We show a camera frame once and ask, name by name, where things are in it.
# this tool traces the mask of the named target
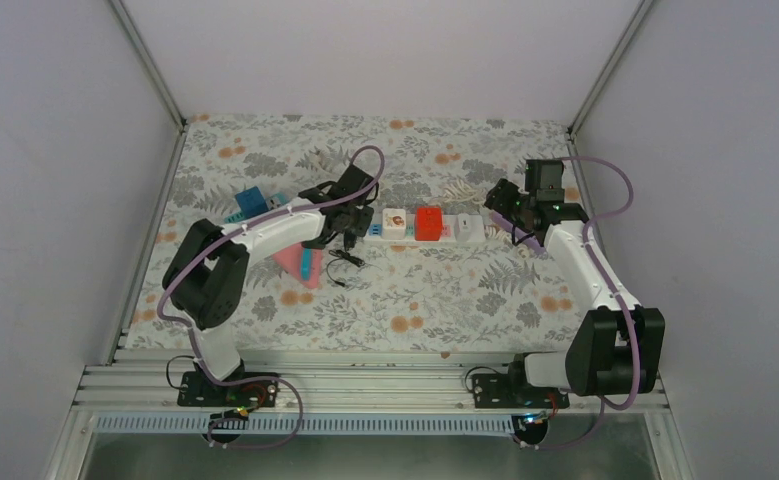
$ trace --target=red block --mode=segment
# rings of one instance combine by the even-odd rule
[[[442,235],[442,209],[420,207],[416,210],[416,240],[435,242]]]

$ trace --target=gray floor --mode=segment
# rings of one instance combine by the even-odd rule
[[[580,435],[588,417],[555,419],[546,443]],[[240,441],[266,442],[271,437]],[[504,438],[302,436],[262,451],[210,449],[196,435],[103,434],[87,477],[98,479],[653,479],[658,478],[641,415],[611,415],[583,445],[519,450]]]

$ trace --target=metal grille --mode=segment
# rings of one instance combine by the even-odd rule
[[[208,414],[108,412],[99,415],[100,433],[205,433]],[[255,413],[247,421],[233,420],[216,432],[287,434],[297,415]],[[304,416],[303,435],[482,435],[512,433],[508,415],[344,415]]]

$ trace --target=white wall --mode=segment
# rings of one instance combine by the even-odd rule
[[[578,137],[696,475],[779,478],[779,1],[658,2]]]
[[[184,114],[570,123],[638,0],[125,0]]]
[[[105,1],[2,3],[0,479],[24,479],[113,338],[175,128]]]

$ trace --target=floral pattern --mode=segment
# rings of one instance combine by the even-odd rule
[[[373,205],[436,205],[479,213],[501,177],[523,184],[523,157],[568,155],[565,128],[502,119],[200,115],[193,119],[127,341],[128,348],[186,348],[184,327],[156,317],[162,277],[189,227],[238,212],[234,195],[257,186],[288,198],[344,170],[374,144],[386,154]],[[358,165],[375,171],[376,155]],[[564,184],[579,201],[571,169]],[[265,259],[248,270],[232,317],[240,348],[380,351],[526,351],[568,345],[580,324],[568,286],[546,254],[510,246],[489,227],[475,247],[358,244],[360,269],[336,263],[309,290]],[[324,265],[332,257],[325,256]]]

